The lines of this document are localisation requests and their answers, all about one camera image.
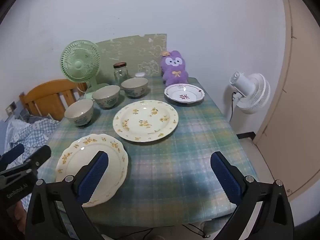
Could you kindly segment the floral ceramic bowl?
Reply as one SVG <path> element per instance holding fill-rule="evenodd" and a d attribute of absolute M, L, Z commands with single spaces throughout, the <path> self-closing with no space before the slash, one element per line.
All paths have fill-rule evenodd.
<path fill-rule="evenodd" d="M 105 86 L 92 94 L 92 99 L 100 108 L 112 108 L 119 99 L 120 87 L 116 85 Z"/>
<path fill-rule="evenodd" d="M 75 126 L 87 125 L 93 116 L 93 101 L 82 99 L 71 104 L 65 111 L 64 117 Z"/>
<path fill-rule="evenodd" d="M 143 96 L 148 88 L 148 79 L 144 77 L 133 77 L 121 83 L 125 94 L 131 98 Z"/>

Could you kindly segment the red pattern white plate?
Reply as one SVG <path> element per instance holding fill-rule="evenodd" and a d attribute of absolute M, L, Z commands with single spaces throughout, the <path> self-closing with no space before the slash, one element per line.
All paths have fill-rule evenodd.
<path fill-rule="evenodd" d="M 202 101 L 205 93 L 195 85 L 180 83 L 168 86 L 164 95 L 172 101 L 190 104 Z"/>

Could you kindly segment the blue checkered blanket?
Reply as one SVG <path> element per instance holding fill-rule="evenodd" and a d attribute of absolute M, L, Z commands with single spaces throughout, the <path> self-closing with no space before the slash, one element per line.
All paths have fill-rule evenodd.
<path fill-rule="evenodd" d="M 59 121 L 48 118 L 40 118 L 40 120 L 33 123 L 19 119 L 11 120 L 5 136 L 5 152 L 8 152 L 18 144 L 24 146 L 24 152 L 10 163 L 7 168 L 23 164 L 34 152 L 46 144 L 58 124 Z"/>

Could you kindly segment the plaid green tablecloth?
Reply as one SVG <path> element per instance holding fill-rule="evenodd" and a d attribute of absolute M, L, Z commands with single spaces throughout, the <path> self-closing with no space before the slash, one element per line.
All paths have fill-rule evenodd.
<path fill-rule="evenodd" d="M 129 155 L 126 179 L 107 202 L 86 209 L 97 224 L 159 227 L 201 222 L 234 211 L 211 166 L 220 151 L 243 174 L 256 176 L 244 149 L 217 105 L 174 104 L 178 126 L 164 139 L 123 140 Z"/>

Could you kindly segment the round yellow flower plate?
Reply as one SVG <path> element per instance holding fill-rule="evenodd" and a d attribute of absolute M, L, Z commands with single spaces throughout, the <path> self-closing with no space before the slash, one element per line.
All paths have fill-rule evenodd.
<path fill-rule="evenodd" d="M 178 112 L 158 100 L 142 100 L 123 107 L 113 119 L 113 129 L 132 142 L 152 142 L 170 135 L 178 126 Z"/>

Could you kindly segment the wall power socket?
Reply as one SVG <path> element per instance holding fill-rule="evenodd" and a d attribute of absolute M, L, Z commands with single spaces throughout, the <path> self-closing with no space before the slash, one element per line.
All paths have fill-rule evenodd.
<path fill-rule="evenodd" d="M 6 109 L 6 113 L 8 116 L 11 116 L 14 114 L 14 111 L 16 110 L 17 106 L 16 103 L 13 101 Z"/>

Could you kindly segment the scalloped yellow flower plate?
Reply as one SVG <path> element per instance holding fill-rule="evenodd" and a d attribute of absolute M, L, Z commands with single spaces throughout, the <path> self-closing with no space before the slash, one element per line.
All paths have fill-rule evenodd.
<path fill-rule="evenodd" d="M 110 135 L 90 134 L 72 142 L 63 151 L 55 169 L 56 181 L 62 181 L 68 175 L 76 175 L 99 151 L 108 154 L 108 168 L 89 202 L 83 204 L 83 207 L 93 207 L 108 201 L 123 184 L 129 164 L 123 144 Z"/>

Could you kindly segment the green desk fan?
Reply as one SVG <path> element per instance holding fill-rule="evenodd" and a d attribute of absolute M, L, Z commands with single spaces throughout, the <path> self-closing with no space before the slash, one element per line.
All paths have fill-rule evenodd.
<path fill-rule="evenodd" d="M 68 80 L 74 83 L 89 83 L 84 92 L 85 99 L 92 99 L 95 91 L 108 86 L 107 83 L 97 83 L 100 65 L 99 48 L 88 40 L 71 42 L 63 50 L 60 58 L 60 68 Z"/>

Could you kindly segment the beige door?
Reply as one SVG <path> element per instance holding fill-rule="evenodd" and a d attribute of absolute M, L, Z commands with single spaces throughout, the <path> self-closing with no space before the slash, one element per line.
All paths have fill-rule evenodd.
<path fill-rule="evenodd" d="M 303 0 L 283 3 L 283 66 L 254 143 L 294 200 L 319 180 L 319 25 Z"/>

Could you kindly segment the white standing fan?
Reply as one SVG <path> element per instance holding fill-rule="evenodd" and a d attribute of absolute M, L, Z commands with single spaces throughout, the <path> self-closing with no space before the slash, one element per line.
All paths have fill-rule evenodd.
<path fill-rule="evenodd" d="M 260 73 L 246 76 L 244 73 L 235 72 L 230 78 L 230 85 L 235 89 L 232 94 L 230 121 L 236 107 L 244 114 L 254 114 L 262 109 L 270 98 L 270 84 Z"/>

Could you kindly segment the green cartoon wall mat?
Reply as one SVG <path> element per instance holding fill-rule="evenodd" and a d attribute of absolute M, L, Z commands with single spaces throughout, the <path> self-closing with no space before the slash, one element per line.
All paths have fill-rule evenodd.
<path fill-rule="evenodd" d="M 112 84 L 115 81 L 113 65 L 127 63 L 130 77 L 138 72 L 147 76 L 161 75 L 160 61 L 167 49 L 167 34 L 145 34 L 127 36 L 97 43 L 101 65 L 97 83 Z"/>

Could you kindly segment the cotton swab container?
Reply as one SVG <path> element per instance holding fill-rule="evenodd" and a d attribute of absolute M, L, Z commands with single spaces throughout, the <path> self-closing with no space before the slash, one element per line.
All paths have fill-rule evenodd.
<path fill-rule="evenodd" d="M 144 77 L 145 76 L 145 72 L 138 72 L 135 74 L 135 77 Z"/>

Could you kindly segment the glass jar black lid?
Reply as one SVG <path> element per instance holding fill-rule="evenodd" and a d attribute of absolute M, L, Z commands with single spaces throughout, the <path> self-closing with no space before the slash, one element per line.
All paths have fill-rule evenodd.
<path fill-rule="evenodd" d="M 117 85 L 121 85 L 121 83 L 128 79 L 129 74 L 127 70 L 126 62 L 118 62 L 113 65 L 114 68 L 114 78 Z"/>

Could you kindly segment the purple plush bunny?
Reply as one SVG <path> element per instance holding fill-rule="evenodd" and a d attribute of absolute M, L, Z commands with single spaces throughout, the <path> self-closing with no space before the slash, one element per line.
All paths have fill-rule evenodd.
<path fill-rule="evenodd" d="M 166 87 L 178 83 L 188 83 L 185 60 L 177 50 L 163 51 L 161 59 L 162 77 Z"/>

